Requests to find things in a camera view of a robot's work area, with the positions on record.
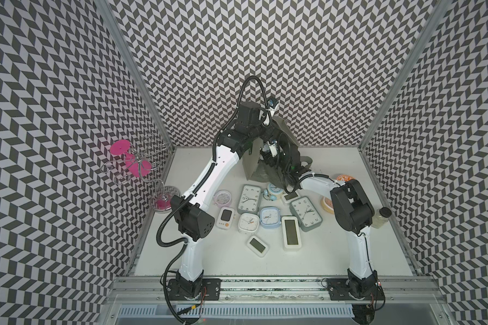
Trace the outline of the green canvas bag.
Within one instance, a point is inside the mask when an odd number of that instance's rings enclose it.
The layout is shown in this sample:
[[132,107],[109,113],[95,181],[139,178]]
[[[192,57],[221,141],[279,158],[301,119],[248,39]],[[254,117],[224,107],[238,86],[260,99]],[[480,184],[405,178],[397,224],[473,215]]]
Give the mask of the green canvas bag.
[[[287,126],[286,121],[280,117],[274,117],[273,120],[278,123],[279,127],[283,131],[279,139],[290,139],[291,141],[297,143],[299,149],[300,143]],[[295,185],[298,179],[277,179],[273,175],[272,168],[268,166],[268,157],[270,157],[270,154],[271,153],[268,150],[267,142],[263,142],[260,138],[256,138],[252,142],[252,146],[243,154],[242,157],[246,178],[248,180],[262,183],[270,182],[278,187]],[[306,172],[309,172],[312,164],[312,158],[302,156],[300,154],[300,176]]]

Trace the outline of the blue twin-bell alarm clock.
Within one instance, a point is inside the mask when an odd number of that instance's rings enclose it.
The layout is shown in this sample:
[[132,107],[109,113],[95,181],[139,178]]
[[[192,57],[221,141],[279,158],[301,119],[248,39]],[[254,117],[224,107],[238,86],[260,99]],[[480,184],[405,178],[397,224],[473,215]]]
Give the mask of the blue twin-bell alarm clock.
[[262,193],[262,196],[266,200],[275,201],[280,199],[281,195],[284,193],[283,188],[276,187],[272,183],[267,184],[267,188]]

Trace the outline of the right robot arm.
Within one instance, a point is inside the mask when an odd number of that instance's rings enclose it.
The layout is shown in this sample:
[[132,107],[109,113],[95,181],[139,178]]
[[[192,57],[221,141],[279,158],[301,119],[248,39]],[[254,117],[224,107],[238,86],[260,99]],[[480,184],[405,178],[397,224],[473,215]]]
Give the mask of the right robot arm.
[[312,160],[302,157],[289,141],[279,141],[262,150],[262,162],[269,180],[288,194],[298,190],[314,192],[331,200],[338,225],[347,232],[350,263],[348,291],[362,300],[379,297],[381,284],[371,262],[370,233],[375,209],[358,180],[338,181],[310,170]]

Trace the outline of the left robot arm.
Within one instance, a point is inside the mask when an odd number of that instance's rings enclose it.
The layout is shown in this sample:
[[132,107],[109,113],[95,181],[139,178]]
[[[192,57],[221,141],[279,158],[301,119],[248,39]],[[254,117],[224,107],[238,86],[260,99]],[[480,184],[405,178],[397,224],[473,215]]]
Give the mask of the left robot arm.
[[[264,105],[241,104],[245,88],[251,81],[260,87]],[[171,262],[182,260],[173,283],[188,298],[196,298],[203,292],[202,240],[216,224],[216,219],[208,213],[209,204],[229,171],[253,147],[253,142],[271,132],[275,109],[274,104],[268,104],[260,78],[246,78],[239,92],[236,111],[214,138],[211,161],[183,196],[171,199],[172,211],[159,226],[156,242],[161,247],[183,245]]]

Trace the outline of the small white digital clock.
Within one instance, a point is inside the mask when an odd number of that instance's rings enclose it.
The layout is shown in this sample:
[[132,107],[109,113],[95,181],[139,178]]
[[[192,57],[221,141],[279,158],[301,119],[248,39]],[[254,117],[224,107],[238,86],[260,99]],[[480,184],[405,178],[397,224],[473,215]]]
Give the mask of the small white digital clock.
[[300,198],[300,194],[297,191],[292,192],[292,193],[284,192],[281,195],[281,200],[286,205],[290,204],[294,200],[298,200],[299,198]]

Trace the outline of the green rectangular analog clock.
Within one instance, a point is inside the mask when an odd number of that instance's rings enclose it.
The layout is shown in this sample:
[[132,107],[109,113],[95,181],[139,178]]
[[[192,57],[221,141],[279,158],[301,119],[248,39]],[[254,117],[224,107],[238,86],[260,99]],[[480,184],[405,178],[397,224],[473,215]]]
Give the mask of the green rectangular analog clock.
[[237,203],[237,212],[257,214],[260,207],[262,189],[259,186],[245,184],[243,186],[239,202]]

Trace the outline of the blue square alarm clock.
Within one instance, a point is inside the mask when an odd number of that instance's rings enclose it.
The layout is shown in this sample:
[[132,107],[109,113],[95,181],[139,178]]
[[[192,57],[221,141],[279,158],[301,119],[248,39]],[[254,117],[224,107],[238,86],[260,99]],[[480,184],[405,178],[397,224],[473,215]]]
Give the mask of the blue square alarm clock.
[[281,212],[276,207],[264,207],[260,211],[260,224],[265,229],[275,229],[281,225]]

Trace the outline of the large green analog clock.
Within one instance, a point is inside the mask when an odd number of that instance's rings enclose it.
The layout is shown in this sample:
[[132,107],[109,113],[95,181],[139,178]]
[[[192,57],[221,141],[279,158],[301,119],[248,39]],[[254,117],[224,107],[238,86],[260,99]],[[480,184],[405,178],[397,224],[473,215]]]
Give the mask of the large green analog clock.
[[299,227],[304,232],[314,230],[323,223],[323,218],[307,196],[291,201],[290,211],[298,218]]

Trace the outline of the white square analog clock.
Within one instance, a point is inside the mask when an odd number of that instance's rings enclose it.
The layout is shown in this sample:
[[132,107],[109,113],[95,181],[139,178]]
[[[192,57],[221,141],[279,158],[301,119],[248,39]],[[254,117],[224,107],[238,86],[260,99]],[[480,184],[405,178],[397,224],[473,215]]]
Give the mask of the white square analog clock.
[[242,213],[239,218],[238,231],[241,234],[256,234],[260,227],[259,216],[253,213]]

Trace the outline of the tall white digital clock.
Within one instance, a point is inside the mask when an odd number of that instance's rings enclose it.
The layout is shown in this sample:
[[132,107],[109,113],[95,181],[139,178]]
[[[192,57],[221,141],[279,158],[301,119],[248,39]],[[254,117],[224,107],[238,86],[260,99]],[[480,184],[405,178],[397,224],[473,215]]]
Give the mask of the tall white digital clock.
[[302,240],[300,236],[300,227],[298,218],[293,216],[286,216],[281,218],[281,226],[283,230],[283,248],[285,251],[297,251],[302,248]]

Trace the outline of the white tilted digital clock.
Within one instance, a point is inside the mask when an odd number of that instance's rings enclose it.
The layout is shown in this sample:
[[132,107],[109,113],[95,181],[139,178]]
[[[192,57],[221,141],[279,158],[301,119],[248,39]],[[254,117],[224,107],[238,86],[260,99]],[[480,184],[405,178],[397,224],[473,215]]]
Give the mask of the white tilted digital clock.
[[264,257],[269,251],[267,243],[255,235],[249,237],[246,246],[259,257]]

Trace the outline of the orange patterned bowl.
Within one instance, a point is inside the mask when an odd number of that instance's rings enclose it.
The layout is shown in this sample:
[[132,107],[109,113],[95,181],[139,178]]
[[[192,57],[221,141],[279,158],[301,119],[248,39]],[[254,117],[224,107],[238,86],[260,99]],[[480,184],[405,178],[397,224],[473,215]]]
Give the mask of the orange patterned bowl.
[[342,174],[342,175],[338,175],[335,177],[335,180],[343,181],[343,182],[351,181],[353,179],[354,179],[354,177],[347,175],[347,174]]

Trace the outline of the jar with black lid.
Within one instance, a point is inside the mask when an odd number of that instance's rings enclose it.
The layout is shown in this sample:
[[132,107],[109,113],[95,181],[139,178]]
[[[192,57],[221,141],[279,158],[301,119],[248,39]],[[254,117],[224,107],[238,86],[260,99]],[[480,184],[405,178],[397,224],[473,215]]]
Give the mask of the jar with black lid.
[[371,226],[375,229],[380,229],[389,221],[392,214],[393,212],[388,207],[382,207],[378,209],[375,215],[372,217]]

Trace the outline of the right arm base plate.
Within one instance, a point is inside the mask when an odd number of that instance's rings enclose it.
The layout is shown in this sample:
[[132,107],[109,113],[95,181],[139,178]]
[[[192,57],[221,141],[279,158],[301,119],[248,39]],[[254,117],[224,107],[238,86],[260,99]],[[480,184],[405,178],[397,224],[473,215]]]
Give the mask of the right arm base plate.
[[364,301],[367,303],[383,302],[386,295],[381,288],[374,283],[368,283],[367,288],[363,288],[360,282],[347,278],[326,278],[325,289],[332,301]]

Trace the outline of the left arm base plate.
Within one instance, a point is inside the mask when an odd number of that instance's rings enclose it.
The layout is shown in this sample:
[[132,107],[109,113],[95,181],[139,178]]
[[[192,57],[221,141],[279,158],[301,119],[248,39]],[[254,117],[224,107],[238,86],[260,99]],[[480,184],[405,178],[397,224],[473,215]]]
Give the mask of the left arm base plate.
[[183,277],[168,281],[165,293],[171,301],[218,301],[222,280],[220,278],[199,278],[194,282]]

